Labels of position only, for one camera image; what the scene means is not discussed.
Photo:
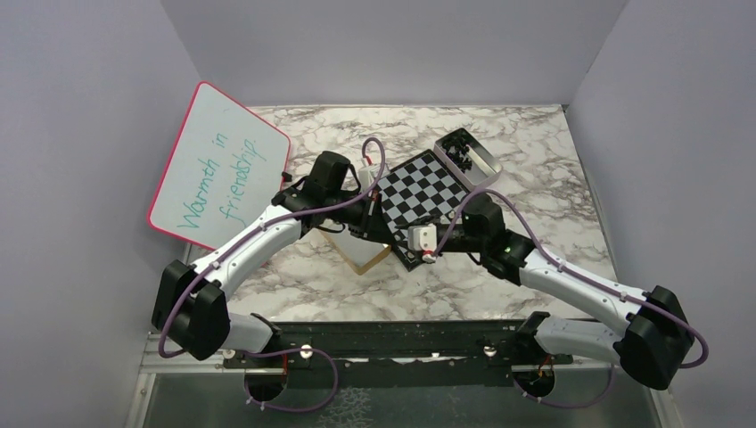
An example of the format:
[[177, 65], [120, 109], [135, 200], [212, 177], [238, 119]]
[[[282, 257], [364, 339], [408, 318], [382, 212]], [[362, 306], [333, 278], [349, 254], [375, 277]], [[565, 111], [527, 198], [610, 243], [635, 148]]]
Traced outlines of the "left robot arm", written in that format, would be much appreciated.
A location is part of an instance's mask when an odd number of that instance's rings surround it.
[[162, 358], [204, 360], [219, 350], [246, 351], [259, 366], [276, 362], [277, 328], [260, 315], [239, 315], [227, 302], [279, 251], [330, 219], [360, 229], [376, 214], [386, 159], [361, 169], [336, 152], [322, 152], [310, 172], [277, 193], [252, 223], [191, 264], [171, 262], [160, 278], [152, 325]]

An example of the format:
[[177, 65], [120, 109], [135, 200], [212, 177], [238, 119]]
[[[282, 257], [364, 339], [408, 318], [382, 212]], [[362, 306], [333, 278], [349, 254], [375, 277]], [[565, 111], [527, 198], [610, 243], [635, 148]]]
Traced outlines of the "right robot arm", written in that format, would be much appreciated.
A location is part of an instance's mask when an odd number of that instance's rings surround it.
[[645, 291], [608, 280], [557, 257], [530, 227], [505, 225], [494, 191], [466, 196], [447, 227], [437, 226], [432, 256], [479, 254], [494, 277], [544, 292], [588, 314], [588, 321], [545, 316], [514, 339], [516, 355], [535, 363], [546, 354], [570, 354], [618, 365], [638, 383], [663, 391], [680, 369], [709, 357], [709, 345], [687, 321], [676, 294]]

